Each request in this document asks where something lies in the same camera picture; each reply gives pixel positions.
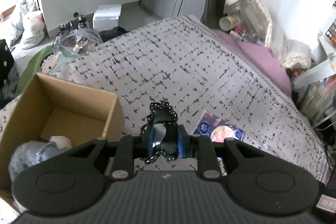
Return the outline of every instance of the floor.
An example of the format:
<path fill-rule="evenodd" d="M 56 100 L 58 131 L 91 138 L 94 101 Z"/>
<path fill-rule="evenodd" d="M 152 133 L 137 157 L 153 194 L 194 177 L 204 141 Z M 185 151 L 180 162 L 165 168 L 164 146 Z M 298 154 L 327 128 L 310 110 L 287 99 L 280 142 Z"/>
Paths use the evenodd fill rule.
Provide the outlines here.
<path fill-rule="evenodd" d="M 139 27 L 147 25 L 149 23 L 160 20 L 155 16 L 142 10 L 140 7 L 135 7 L 129 10 L 123 10 L 119 18 L 119 26 L 123 27 L 127 31 L 135 30 Z M 7 29 L 9 27 L 10 20 L 6 19 L 0 24 L 0 38 L 6 39 Z M 53 39 L 46 36 L 36 47 L 29 50 L 23 50 L 20 43 L 15 45 L 15 49 L 12 52 L 12 56 L 16 61 L 16 67 L 21 75 L 27 68 L 29 61 L 34 57 L 34 55 L 46 46 L 52 45 Z"/>

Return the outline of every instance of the patterned tablecloth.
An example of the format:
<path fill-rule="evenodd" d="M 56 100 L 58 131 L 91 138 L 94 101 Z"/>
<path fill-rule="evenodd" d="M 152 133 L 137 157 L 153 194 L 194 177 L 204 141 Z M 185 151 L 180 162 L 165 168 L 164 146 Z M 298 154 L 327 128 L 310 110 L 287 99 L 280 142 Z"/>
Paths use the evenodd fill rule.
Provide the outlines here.
<path fill-rule="evenodd" d="M 125 134 L 139 134 L 152 101 L 168 100 L 191 134 L 203 110 L 242 128 L 244 142 L 299 165 L 323 180 L 327 158 L 308 120 L 249 61 L 189 17 L 165 19 L 102 44 L 55 76 L 115 92 Z M 1 110 L 3 130 L 15 101 Z M 194 159 L 139 170 L 190 170 Z"/>

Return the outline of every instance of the cardboard box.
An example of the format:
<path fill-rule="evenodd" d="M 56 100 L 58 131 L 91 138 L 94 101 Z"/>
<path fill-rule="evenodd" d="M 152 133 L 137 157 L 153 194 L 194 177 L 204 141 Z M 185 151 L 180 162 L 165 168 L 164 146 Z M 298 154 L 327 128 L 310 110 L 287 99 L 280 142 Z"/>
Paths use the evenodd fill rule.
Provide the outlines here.
<path fill-rule="evenodd" d="M 123 129 L 124 114 L 116 94 L 37 73 L 0 141 L 0 187 L 10 189 L 8 164 L 23 143 L 66 136 L 76 147 L 98 137 L 118 141 Z"/>

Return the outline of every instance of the white storage container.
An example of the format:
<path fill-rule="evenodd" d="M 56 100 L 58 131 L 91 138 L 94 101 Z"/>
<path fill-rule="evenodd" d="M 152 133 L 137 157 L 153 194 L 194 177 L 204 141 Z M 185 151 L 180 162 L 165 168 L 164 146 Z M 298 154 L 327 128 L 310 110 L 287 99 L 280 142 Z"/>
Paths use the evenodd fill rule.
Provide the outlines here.
<path fill-rule="evenodd" d="M 100 5 L 93 15 L 93 29 L 97 32 L 112 30 L 118 26 L 121 4 Z"/>

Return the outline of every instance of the pink item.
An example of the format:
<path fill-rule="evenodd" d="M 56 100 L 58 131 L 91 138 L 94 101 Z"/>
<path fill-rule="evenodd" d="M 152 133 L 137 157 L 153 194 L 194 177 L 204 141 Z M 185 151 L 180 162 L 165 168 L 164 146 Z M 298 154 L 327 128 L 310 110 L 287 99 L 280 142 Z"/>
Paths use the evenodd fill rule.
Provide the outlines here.
<path fill-rule="evenodd" d="M 266 47 L 249 42 L 236 41 L 235 37 L 222 30 L 214 30 L 214 32 L 223 38 L 221 41 L 223 44 L 230 45 L 237 52 L 243 54 L 283 93 L 292 97 L 292 85 L 285 69 L 280 66 L 279 61 L 269 53 Z"/>

